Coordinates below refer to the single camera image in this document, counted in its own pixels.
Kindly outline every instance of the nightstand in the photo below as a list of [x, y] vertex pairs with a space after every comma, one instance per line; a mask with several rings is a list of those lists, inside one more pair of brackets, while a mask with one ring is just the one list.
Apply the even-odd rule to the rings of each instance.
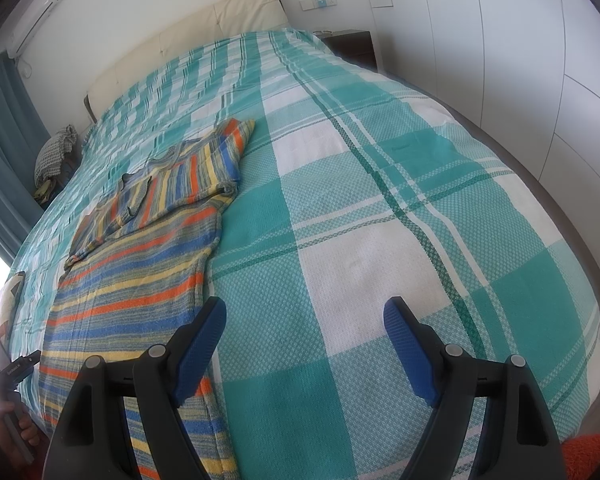
[[374, 45], [368, 30], [340, 30], [330, 36], [323, 34], [317, 34], [317, 36], [336, 56], [341, 57], [344, 61], [374, 72], [378, 71]]

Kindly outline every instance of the curtain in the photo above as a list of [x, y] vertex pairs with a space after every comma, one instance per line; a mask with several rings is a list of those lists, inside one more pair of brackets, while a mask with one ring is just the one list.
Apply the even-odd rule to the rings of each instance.
[[49, 139], [15, 63], [0, 54], [0, 257], [9, 266], [42, 216], [33, 200], [38, 152]]

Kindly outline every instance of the white wall-mounted air conditioner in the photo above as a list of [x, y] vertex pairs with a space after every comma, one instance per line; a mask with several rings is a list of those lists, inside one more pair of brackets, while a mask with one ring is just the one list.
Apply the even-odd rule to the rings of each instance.
[[62, 0], [33, 0], [13, 28], [7, 42], [7, 54], [11, 58], [20, 57], [40, 25], [49, 17], [53, 8]]

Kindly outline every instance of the headboard cushion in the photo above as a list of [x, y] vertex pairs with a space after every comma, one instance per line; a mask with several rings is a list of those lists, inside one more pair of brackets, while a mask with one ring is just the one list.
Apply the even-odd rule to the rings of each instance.
[[84, 103], [96, 121], [126, 90], [171, 59], [205, 43], [284, 27], [288, 19], [280, 0], [222, 0], [135, 47], [96, 79]]

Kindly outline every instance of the hand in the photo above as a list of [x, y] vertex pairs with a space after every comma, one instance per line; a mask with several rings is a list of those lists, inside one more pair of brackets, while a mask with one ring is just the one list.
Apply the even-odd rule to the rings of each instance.
[[[27, 463], [24, 461], [24, 457], [20, 454], [14, 441], [11, 439], [11, 434], [4, 423], [5, 414], [12, 412], [14, 409], [15, 405], [13, 402], [0, 403], [0, 448], [7, 455], [11, 465], [18, 470], [26, 466]], [[24, 404], [22, 405], [22, 411], [29, 411]], [[29, 442], [32, 446], [40, 444], [38, 427], [33, 423], [33, 420], [31, 420], [29, 413], [25, 413], [20, 417], [19, 425], [22, 430], [20, 435], [24, 440]]]

